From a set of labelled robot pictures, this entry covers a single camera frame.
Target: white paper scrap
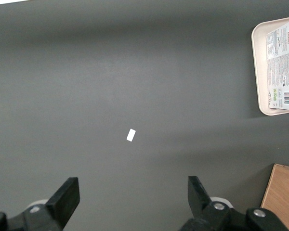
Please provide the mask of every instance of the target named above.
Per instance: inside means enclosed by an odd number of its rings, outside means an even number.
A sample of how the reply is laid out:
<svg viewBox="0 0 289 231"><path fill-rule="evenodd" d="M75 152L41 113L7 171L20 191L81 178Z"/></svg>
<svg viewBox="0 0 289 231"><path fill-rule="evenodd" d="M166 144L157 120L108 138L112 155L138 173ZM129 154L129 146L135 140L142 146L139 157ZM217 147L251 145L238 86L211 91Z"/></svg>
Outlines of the white paper scrap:
<svg viewBox="0 0 289 231"><path fill-rule="evenodd" d="M127 135L127 140L128 141L130 141L130 142L132 142L132 140L133 140L133 138L134 138L134 135L135 135L135 133L136 133L136 131L135 130L133 130L133 129L130 129L130 132L129 132L129 134Z"/></svg>

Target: gray surface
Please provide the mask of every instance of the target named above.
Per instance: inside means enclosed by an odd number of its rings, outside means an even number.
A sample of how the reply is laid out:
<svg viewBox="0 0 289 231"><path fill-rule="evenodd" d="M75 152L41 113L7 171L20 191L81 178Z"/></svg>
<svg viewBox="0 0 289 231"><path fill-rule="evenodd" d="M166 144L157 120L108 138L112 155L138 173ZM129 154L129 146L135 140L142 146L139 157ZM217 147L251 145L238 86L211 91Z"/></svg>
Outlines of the gray surface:
<svg viewBox="0 0 289 231"><path fill-rule="evenodd" d="M258 109L250 35L284 17L279 0L0 6L0 210L70 176L81 202L66 231L175 231L189 175L258 206L272 163L289 165L289 115Z"/></svg>

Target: screw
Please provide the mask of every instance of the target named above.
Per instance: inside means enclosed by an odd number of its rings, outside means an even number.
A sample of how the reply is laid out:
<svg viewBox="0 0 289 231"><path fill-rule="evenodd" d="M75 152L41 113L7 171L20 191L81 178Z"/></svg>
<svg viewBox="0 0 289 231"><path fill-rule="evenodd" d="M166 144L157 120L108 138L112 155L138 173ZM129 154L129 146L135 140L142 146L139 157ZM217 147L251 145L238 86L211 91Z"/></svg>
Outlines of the screw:
<svg viewBox="0 0 289 231"><path fill-rule="evenodd" d="M254 214L260 218L264 218L266 216L265 212L263 212L262 210L260 209L255 209L254 210Z"/></svg>
<svg viewBox="0 0 289 231"><path fill-rule="evenodd" d="M215 203L214 208L216 208L217 210L223 210L225 206L221 203Z"/></svg>
<svg viewBox="0 0 289 231"><path fill-rule="evenodd" d="M30 213L36 213L40 210L38 206L34 206L32 209L30 209Z"/></svg>

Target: white tray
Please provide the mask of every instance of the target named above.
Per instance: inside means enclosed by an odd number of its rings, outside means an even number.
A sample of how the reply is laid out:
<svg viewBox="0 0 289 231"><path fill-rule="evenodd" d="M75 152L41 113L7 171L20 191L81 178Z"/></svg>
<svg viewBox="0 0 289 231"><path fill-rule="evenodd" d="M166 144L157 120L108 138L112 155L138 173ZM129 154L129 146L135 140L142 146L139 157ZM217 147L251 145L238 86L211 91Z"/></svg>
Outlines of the white tray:
<svg viewBox="0 0 289 231"><path fill-rule="evenodd" d="M289 113L289 110L269 108L268 83L266 70L266 34L289 22L289 18L258 24L251 34L254 53L259 109L268 116Z"/></svg>

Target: wooden board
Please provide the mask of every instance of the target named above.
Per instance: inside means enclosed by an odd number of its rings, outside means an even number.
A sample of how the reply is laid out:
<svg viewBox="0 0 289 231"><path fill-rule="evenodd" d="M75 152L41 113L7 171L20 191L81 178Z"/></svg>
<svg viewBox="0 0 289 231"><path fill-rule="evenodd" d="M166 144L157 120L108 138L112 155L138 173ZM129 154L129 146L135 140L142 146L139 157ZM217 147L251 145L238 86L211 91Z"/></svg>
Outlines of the wooden board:
<svg viewBox="0 0 289 231"><path fill-rule="evenodd" d="M274 212L289 229L289 167L274 165L261 204Z"/></svg>

